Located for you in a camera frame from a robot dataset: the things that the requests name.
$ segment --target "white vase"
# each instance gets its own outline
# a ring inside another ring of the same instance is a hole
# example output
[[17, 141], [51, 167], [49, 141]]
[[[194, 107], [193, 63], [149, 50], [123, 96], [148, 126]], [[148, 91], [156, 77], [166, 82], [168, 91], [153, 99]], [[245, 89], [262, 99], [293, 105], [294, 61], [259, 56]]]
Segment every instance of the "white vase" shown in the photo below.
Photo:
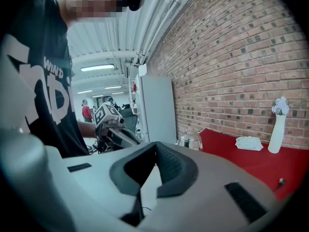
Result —
[[274, 130], [272, 131], [271, 138], [268, 145], [268, 150], [271, 153], [278, 153], [284, 137], [284, 124], [286, 115], [276, 114], [276, 124]]

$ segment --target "brick wall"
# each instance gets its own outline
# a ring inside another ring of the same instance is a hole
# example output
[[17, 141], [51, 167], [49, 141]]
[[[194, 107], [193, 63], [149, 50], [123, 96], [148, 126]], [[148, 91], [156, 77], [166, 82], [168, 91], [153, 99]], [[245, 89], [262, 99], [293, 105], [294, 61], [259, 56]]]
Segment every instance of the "brick wall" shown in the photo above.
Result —
[[189, 0], [148, 61], [171, 76], [177, 131], [268, 142], [271, 107], [288, 99], [284, 145], [309, 149], [309, 50], [282, 0]]

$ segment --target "white flower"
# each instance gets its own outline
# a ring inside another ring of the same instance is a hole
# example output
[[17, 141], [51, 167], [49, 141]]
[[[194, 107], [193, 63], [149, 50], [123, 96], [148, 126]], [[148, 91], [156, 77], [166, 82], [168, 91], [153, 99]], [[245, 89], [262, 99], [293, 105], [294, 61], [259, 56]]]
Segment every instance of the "white flower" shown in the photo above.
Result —
[[286, 104], [286, 98], [282, 96], [280, 99], [276, 99], [276, 105], [271, 108], [271, 111], [278, 115], [287, 115], [289, 106]]

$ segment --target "black t-shirt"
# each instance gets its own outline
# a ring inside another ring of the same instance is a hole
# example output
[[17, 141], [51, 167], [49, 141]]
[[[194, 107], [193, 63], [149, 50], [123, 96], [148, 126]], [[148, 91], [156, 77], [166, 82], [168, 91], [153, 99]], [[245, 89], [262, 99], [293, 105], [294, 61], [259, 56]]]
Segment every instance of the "black t-shirt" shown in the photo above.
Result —
[[22, 129], [58, 148], [62, 157], [74, 157], [89, 152], [74, 111], [67, 29], [56, 0], [28, 0], [3, 49], [36, 94]]

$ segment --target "red table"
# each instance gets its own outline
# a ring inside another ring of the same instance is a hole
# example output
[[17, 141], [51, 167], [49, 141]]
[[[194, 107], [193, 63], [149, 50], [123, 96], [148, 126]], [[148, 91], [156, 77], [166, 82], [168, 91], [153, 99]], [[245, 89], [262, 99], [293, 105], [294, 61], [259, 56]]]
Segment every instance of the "red table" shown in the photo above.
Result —
[[209, 129], [200, 133], [203, 151], [225, 158], [251, 175], [263, 181], [271, 190], [276, 189], [280, 178], [285, 185], [275, 194], [282, 200], [299, 188], [309, 166], [309, 150], [281, 147], [278, 154], [268, 151], [268, 144], [262, 144], [261, 151], [238, 149], [236, 137]]

